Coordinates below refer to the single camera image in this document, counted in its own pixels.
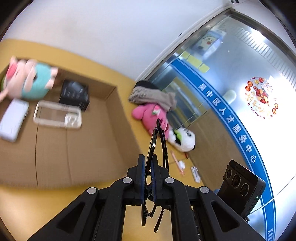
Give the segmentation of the white clear phone case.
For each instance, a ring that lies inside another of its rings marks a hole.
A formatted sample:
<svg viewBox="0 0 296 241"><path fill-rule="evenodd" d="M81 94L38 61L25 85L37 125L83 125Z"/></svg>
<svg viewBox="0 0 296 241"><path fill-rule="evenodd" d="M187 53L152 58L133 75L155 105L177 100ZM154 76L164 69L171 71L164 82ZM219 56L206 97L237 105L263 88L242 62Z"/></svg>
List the white clear phone case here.
<svg viewBox="0 0 296 241"><path fill-rule="evenodd" d="M41 100L37 103L33 122L54 128L78 129L82 125L82 111L76 106Z"/></svg>

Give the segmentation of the small white packet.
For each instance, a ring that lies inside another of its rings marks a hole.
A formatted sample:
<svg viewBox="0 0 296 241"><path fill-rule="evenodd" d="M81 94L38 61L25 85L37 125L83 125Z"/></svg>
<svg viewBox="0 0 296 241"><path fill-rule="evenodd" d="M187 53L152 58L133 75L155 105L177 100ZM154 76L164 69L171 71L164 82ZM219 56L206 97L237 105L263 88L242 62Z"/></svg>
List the small white packet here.
<svg viewBox="0 0 296 241"><path fill-rule="evenodd" d="M197 183L200 183L201 182L201 177L198 173L198 169L197 167L195 166L192 166L191 167L191 172L192 172L192 175L193 175L193 178L194 178L194 181L197 182Z"/></svg>

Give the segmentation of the blue banner with characters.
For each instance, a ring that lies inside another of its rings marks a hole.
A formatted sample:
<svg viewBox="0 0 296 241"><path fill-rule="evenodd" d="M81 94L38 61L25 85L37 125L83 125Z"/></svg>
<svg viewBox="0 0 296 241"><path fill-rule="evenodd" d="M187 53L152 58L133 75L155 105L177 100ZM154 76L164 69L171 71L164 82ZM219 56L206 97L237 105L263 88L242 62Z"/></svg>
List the blue banner with characters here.
<svg viewBox="0 0 296 241"><path fill-rule="evenodd" d="M265 239L275 240L276 208L273 189L262 157L247 129L226 100L187 63L176 58L172 61L171 67L204 97L236 142L247 166L265 181L266 187L260 197L265 222Z"/></svg>

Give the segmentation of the orange white pen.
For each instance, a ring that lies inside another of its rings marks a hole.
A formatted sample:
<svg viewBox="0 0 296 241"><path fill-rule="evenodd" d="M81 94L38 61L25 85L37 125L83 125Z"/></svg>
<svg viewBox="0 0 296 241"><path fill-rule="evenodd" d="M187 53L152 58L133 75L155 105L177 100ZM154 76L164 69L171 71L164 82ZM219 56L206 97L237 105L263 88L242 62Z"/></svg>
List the orange white pen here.
<svg viewBox="0 0 296 241"><path fill-rule="evenodd" d="M178 168L180 174L182 176L184 176L185 175L185 172L184 172L185 163L183 161L178 161L177 158L176 158L176 156L175 156L175 153L173 151L171 151L171 156L172 156L175 164L177 165L177 168Z"/></svg>

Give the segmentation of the brown cardboard box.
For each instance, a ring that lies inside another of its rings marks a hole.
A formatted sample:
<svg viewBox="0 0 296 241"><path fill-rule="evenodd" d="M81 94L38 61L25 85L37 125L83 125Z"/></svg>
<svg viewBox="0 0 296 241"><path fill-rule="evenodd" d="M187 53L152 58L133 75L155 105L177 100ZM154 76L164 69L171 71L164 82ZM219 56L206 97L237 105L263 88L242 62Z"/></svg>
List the brown cardboard box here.
<svg viewBox="0 0 296 241"><path fill-rule="evenodd" d="M59 67L69 80L89 87L90 103L77 130L40 126L31 101L20 134L1 140L1 183L59 188L103 182L124 176L137 163L140 148L119 85L131 81L84 58L67 58Z"/></svg>

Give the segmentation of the white panda plush toy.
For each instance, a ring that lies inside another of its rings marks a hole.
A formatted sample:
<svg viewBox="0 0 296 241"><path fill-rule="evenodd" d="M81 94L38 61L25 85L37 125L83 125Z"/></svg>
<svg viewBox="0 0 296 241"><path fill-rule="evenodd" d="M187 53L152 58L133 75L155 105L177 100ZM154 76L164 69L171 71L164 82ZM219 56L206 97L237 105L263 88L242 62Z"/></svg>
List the white panda plush toy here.
<svg viewBox="0 0 296 241"><path fill-rule="evenodd" d="M196 137L186 128L170 129L168 142L180 152L185 153L195 149Z"/></svg>

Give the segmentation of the black small box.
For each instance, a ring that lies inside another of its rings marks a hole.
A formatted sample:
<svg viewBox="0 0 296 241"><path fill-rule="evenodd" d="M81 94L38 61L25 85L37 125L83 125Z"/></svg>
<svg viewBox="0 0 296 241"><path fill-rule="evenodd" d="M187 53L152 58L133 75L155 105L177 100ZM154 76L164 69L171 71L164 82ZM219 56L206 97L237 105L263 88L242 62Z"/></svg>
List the black small box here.
<svg viewBox="0 0 296 241"><path fill-rule="evenodd" d="M59 103L76 106L81 111L86 111L90 103L88 85L81 84L77 81L64 80Z"/></svg>

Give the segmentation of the white rectangular box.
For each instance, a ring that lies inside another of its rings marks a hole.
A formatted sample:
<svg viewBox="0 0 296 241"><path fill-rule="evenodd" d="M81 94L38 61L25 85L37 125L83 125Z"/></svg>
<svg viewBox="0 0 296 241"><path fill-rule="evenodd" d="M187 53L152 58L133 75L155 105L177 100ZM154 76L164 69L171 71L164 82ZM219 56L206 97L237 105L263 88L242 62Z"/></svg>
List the white rectangular box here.
<svg viewBox="0 0 296 241"><path fill-rule="evenodd" d="M13 99L1 119L1 138L14 143L25 117L28 114L29 102Z"/></svg>

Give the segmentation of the grey beige cloth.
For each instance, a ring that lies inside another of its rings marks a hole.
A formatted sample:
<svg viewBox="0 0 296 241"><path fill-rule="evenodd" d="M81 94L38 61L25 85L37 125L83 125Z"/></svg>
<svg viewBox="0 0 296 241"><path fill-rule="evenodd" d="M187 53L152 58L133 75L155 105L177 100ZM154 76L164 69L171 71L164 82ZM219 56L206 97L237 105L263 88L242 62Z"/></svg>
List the grey beige cloth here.
<svg viewBox="0 0 296 241"><path fill-rule="evenodd" d="M166 112L177 107L176 94L174 92L163 92L146 80L140 80L135 84L128 101L135 104L155 103Z"/></svg>

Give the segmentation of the red festive window sticker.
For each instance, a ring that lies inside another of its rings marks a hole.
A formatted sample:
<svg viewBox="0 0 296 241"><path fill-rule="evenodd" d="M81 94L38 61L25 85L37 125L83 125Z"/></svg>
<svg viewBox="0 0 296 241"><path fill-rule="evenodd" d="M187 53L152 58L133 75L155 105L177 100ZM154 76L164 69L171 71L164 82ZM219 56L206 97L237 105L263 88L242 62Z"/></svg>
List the red festive window sticker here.
<svg viewBox="0 0 296 241"><path fill-rule="evenodd" d="M278 99L271 81L263 77L252 77L245 86L245 99L251 111L262 119L273 118L278 112Z"/></svg>

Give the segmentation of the pink pig plush toy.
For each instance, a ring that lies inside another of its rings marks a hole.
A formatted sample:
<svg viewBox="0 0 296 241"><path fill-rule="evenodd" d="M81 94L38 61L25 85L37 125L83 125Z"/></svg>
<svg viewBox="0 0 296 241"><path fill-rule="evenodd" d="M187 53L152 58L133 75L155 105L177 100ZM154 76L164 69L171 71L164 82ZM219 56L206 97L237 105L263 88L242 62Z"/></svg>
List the pink pig plush toy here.
<svg viewBox="0 0 296 241"><path fill-rule="evenodd" d="M5 98L40 100L54 87L59 68L34 59L10 59L1 81L1 101Z"/></svg>

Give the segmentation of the yellow sticky notes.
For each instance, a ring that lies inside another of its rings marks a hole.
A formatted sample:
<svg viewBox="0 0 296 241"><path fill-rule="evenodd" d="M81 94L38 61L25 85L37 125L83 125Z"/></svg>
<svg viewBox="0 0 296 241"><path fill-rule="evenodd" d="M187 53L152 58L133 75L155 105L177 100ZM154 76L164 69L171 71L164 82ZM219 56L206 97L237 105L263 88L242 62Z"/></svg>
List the yellow sticky notes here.
<svg viewBox="0 0 296 241"><path fill-rule="evenodd" d="M184 51L182 54L179 55L179 58L182 60L187 61L189 64L197 68L202 73L206 73L209 71L210 67L204 64L201 60L197 59L193 55L191 55L189 52Z"/></svg>

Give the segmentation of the cartoon poster on glass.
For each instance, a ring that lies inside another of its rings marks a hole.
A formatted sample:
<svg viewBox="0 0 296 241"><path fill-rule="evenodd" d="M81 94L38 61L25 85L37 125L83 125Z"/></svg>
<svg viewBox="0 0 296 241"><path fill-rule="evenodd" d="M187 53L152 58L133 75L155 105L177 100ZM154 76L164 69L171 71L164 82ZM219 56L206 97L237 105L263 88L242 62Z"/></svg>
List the cartoon poster on glass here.
<svg viewBox="0 0 296 241"><path fill-rule="evenodd" d="M202 56L203 60L205 60L219 48L225 35L226 32L224 31L210 30L192 46L192 50Z"/></svg>

